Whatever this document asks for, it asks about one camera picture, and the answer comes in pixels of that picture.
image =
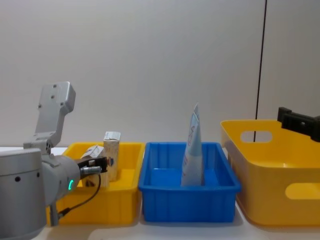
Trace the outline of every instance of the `toothpaste tube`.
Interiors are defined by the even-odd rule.
[[[181,186],[201,186],[204,184],[204,162],[197,104],[191,116],[188,141],[182,161]]]

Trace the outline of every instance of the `black cable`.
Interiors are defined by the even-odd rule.
[[[98,192],[100,190],[100,187],[101,187],[101,176],[100,176],[100,174],[98,175],[98,177],[99,177],[99,184],[98,184],[98,187],[96,188],[96,191],[94,192],[94,194],[91,197],[89,197],[87,200],[85,200],[83,202],[80,202],[79,204],[74,205],[72,207],[67,207],[67,208],[63,209],[62,211],[60,211],[58,213],[59,219],[64,217],[65,215],[67,215],[67,213],[69,213],[71,210],[76,209],[76,208],[81,207],[82,205],[86,204],[87,202],[92,200],[98,194]]]
[[[256,107],[255,107],[255,119],[258,119],[258,106],[259,106],[259,95],[260,95],[260,82],[261,82],[261,69],[262,69],[262,58],[264,54],[264,43],[265,43],[265,29],[266,29],[266,18],[267,18],[267,4],[268,0],[264,1],[264,17],[263,17],[263,28],[262,28],[262,43],[260,53],[260,67],[259,67],[259,80],[258,80],[258,92],[256,95]],[[256,141],[256,131],[254,131],[253,141]]]

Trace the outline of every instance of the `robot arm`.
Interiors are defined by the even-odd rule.
[[[24,149],[0,152],[0,240],[37,236],[46,226],[47,206],[51,226],[58,225],[63,214],[58,214],[56,201],[75,189],[80,179],[107,171],[103,158],[77,162],[51,154],[75,99],[76,92],[69,82],[45,85],[34,135],[23,144]]]

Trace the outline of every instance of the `small box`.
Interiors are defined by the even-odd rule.
[[[82,159],[91,159],[91,158],[99,158],[105,157],[106,151],[102,146],[94,145],[89,147],[85,153],[82,155]],[[101,173],[101,187],[108,187],[109,186],[109,176],[108,172]],[[97,174],[87,176],[85,179],[82,180],[82,184],[85,187],[94,187],[99,184],[99,177]]]
[[[120,135],[117,131],[107,131],[103,139],[109,181],[117,180]]]

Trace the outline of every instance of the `yellow bin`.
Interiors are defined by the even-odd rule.
[[[221,127],[246,218],[262,226],[320,226],[320,143],[276,120],[227,120]],[[267,131],[272,139],[244,142],[248,131]]]
[[[71,144],[63,155],[80,159],[85,151],[93,146],[103,146],[102,142],[76,142]],[[138,212],[141,195],[138,192],[138,180],[145,151],[144,143],[121,142],[118,153],[117,181],[101,188],[88,203],[70,211],[60,219],[60,224],[131,224]],[[57,202],[61,211],[88,199],[96,191],[95,187],[77,188]],[[47,209],[47,223],[50,222]]]

